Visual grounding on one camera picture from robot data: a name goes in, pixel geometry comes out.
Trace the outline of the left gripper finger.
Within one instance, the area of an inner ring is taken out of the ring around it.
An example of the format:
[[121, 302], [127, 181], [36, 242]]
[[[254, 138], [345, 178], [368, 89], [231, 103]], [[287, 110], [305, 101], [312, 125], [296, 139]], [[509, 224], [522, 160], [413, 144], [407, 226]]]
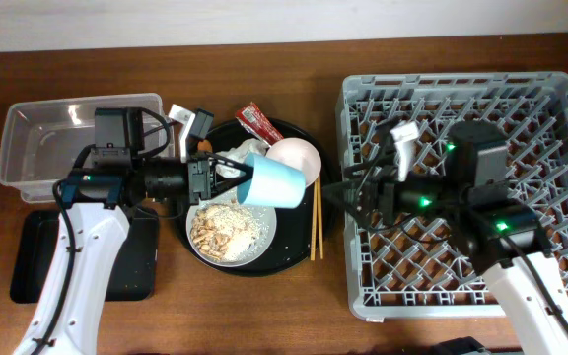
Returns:
[[219, 154], [207, 152], [206, 156], [211, 161], [214, 172], [222, 178], [252, 177], [253, 167], [239, 163]]
[[249, 175], [242, 175], [234, 178], [217, 178], [216, 175], [209, 178], [209, 197], [211, 199], [247, 182], [250, 181], [251, 177]]

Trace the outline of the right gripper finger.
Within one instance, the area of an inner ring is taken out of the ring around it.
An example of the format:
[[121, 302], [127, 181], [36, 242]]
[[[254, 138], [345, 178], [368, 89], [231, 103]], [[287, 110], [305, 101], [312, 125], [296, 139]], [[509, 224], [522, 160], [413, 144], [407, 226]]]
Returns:
[[388, 173], [387, 166], [355, 165], [343, 171], [343, 181], [325, 184], [321, 188], [324, 197], [329, 195], [344, 197], [351, 194], [355, 197], [376, 197], [382, 177]]
[[356, 189], [324, 189], [322, 197], [337, 209], [343, 210], [359, 227], [365, 230], [372, 228], [373, 214], [376, 210], [376, 196], [374, 194]]

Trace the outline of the white tissue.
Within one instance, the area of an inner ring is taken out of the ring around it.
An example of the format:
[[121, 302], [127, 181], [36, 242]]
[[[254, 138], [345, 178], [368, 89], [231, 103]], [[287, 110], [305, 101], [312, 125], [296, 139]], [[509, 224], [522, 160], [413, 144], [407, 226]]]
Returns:
[[[268, 143], [262, 142], [256, 138], [245, 140], [240, 146], [231, 148], [227, 151], [217, 152], [217, 155], [228, 158], [237, 163], [242, 163], [249, 153], [264, 156], [270, 148]], [[216, 166], [216, 173], [222, 178], [237, 178], [241, 172], [239, 170], [230, 168], [229, 166]]]

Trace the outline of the light blue plastic cup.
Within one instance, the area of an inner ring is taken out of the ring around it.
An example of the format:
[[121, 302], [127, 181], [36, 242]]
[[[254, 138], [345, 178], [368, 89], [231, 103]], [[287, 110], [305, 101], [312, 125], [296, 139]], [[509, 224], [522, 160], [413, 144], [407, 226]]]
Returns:
[[306, 191], [301, 171], [255, 153], [249, 153], [244, 164], [252, 167], [253, 173], [237, 187], [240, 204], [284, 209], [301, 204]]

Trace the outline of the wooden chopstick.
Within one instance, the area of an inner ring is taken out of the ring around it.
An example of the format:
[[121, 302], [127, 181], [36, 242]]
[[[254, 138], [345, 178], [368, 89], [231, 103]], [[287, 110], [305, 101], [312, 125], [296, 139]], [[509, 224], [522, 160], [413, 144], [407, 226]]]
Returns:
[[316, 181], [316, 200], [317, 200], [317, 241], [319, 242], [319, 258], [324, 258], [323, 252], [323, 222], [322, 222], [322, 196], [321, 196], [321, 177]]
[[313, 212], [312, 212], [312, 230], [310, 244], [310, 261], [315, 261], [316, 257], [316, 240], [317, 240], [317, 217], [318, 217], [318, 179], [313, 184]]

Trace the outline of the pink bowl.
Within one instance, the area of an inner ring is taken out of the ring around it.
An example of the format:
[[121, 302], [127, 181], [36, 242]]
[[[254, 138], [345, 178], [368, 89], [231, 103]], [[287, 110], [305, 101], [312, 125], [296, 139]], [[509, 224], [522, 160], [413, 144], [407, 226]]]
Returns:
[[304, 139], [284, 138], [268, 149], [266, 157], [301, 171], [305, 176], [306, 187], [312, 185], [320, 175], [320, 153], [313, 144]]

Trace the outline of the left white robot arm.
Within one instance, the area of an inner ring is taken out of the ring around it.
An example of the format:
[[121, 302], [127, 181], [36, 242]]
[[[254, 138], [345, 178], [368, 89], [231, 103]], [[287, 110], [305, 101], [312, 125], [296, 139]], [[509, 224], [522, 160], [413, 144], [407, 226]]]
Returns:
[[145, 148], [143, 107], [98, 108], [95, 141], [52, 187], [54, 254], [18, 354], [94, 354], [116, 258], [147, 198], [196, 205], [251, 180], [254, 168], [211, 152], [163, 158]]

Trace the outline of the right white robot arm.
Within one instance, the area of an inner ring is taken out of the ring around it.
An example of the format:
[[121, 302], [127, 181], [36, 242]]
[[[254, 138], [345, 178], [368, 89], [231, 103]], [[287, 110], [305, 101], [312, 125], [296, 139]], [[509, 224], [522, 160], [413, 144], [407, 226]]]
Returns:
[[451, 126], [441, 176], [411, 170], [415, 123], [388, 126], [380, 151], [348, 167], [323, 198], [370, 234], [416, 218], [443, 219], [447, 238], [493, 294], [527, 354], [568, 354], [568, 296], [551, 241], [536, 213], [509, 197], [507, 139], [493, 123]]

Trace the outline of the grey dishwasher rack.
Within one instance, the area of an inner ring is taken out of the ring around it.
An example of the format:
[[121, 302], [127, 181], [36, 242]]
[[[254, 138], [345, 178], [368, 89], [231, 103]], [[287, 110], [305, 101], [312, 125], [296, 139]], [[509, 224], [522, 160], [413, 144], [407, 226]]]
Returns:
[[[531, 207], [546, 229], [568, 296], [568, 74], [354, 75], [343, 81], [335, 120], [342, 168], [378, 153], [382, 123], [407, 121], [420, 135], [412, 169], [430, 175], [445, 170], [453, 124], [496, 125], [507, 138], [509, 194]], [[441, 219], [369, 233], [347, 218], [351, 313], [372, 322], [500, 316], [469, 260], [449, 245], [449, 233]]]

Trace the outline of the orange carrot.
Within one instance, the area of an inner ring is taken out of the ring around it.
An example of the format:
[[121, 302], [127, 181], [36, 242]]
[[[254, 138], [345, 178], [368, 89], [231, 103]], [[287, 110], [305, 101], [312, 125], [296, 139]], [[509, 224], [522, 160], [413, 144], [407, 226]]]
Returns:
[[203, 152], [213, 152], [213, 147], [208, 140], [202, 140], [197, 144], [197, 148], [199, 151]]

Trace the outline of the white plate with food scraps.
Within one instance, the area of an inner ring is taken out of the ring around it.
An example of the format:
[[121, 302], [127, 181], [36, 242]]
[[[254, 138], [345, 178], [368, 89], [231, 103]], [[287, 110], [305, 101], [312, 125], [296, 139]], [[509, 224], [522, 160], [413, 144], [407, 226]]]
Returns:
[[227, 268], [257, 261], [272, 244], [276, 228], [274, 208], [244, 206], [225, 196], [192, 206], [185, 221], [187, 240], [196, 255]]

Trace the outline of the red snack wrapper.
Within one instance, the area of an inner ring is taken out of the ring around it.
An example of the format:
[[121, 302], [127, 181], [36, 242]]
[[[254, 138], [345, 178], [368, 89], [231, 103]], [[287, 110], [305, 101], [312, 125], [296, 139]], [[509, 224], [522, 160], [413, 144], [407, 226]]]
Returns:
[[272, 146], [283, 139], [283, 135], [254, 102], [240, 108], [236, 112], [235, 118], [248, 133], [268, 146]]

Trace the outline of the round black tray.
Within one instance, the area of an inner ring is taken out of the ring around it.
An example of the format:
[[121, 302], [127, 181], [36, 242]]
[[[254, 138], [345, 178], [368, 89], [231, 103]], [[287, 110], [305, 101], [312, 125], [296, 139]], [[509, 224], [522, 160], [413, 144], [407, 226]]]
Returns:
[[[292, 123], [274, 118], [270, 122], [284, 137], [301, 138], [318, 150], [322, 161], [322, 183], [338, 181], [337, 168], [316, 138]], [[239, 123], [232, 120], [211, 128], [207, 134], [207, 139], [216, 151], [238, 147], [249, 138], [250, 134]], [[311, 250], [312, 208], [313, 190], [309, 187], [300, 206], [295, 209], [275, 211], [275, 236], [262, 256], [244, 266], [219, 266], [217, 269], [237, 276], [264, 277], [282, 272], [304, 261], [310, 255]]]

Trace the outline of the black rectangular tray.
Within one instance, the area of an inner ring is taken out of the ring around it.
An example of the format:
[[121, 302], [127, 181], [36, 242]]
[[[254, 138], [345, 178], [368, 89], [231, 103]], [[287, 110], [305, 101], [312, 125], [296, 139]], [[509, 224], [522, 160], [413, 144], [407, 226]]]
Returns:
[[[17, 304], [39, 299], [56, 247], [58, 216], [56, 210], [38, 210], [25, 219], [10, 286], [10, 298]], [[142, 301], [153, 294], [159, 230], [154, 210], [135, 213], [111, 272], [107, 301]]]

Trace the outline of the clear plastic bin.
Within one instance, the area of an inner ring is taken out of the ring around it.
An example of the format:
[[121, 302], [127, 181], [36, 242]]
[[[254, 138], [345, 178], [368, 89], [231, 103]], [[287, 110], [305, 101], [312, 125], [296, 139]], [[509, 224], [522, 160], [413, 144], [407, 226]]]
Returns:
[[95, 142], [98, 107], [144, 107], [163, 112], [155, 93], [16, 103], [9, 107], [0, 144], [0, 183], [24, 202], [49, 203], [80, 151]]

